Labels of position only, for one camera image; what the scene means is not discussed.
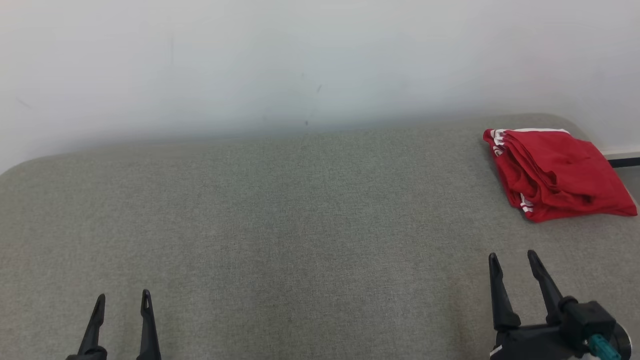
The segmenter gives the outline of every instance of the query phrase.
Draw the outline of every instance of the white stripe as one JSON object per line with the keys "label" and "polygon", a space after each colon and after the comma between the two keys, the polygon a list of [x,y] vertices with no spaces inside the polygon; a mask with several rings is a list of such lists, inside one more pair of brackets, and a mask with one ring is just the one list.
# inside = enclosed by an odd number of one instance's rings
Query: white stripe
{"label": "white stripe", "polygon": [[[506,131],[511,129],[495,129],[491,131],[491,136],[493,137],[493,142],[496,145],[503,146],[504,145],[504,137],[506,135]],[[536,129],[536,128],[526,128],[526,129],[513,129],[511,131],[518,131],[519,133],[527,133],[529,131],[560,131],[562,133],[569,132],[565,129]]]}
{"label": "white stripe", "polygon": [[502,350],[502,345],[500,345],[499,347],[493,349],[490,353],[489,353],[489,357],[493,356],[496,352]]}
{"label": "white stripe", "polygon": [[532,213],[533,212],[533,203],[531,201],[525,199],[523,193],[520,193],[520,199],[522,199],[522,202],[520,203],[520,207],[522,208],[522,211],[524,211],[526,213]]}

